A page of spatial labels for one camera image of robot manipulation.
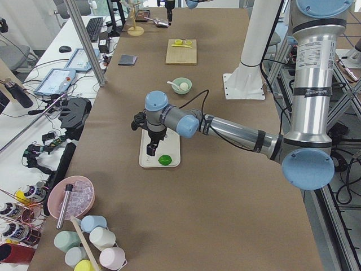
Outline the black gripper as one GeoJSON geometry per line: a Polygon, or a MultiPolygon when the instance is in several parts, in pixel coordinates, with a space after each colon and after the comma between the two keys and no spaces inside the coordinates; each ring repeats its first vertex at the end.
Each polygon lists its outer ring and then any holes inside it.
{"type": "Polygon", "coordinates": [[[174,0],[165,0],[165,8],[167,10],[168,24],[172,24],[172,15],[174,9],[174,0]]]}
{"type": "Polygon", "coordinates": [[[147,145],[147,155],[156,155],[156,149],[160,143],[160,141],[164,140],[166,135],[166,127],[163,125],[156,125],[154,128],[152,125],[146,120],[146,112],[141,111],[134,116],[134,119],[131,123],[131,128],[133,131],[136,131],[138,128],[142,128],[148,132],[148,136],[151,141],[150,144],[147,145]]]}

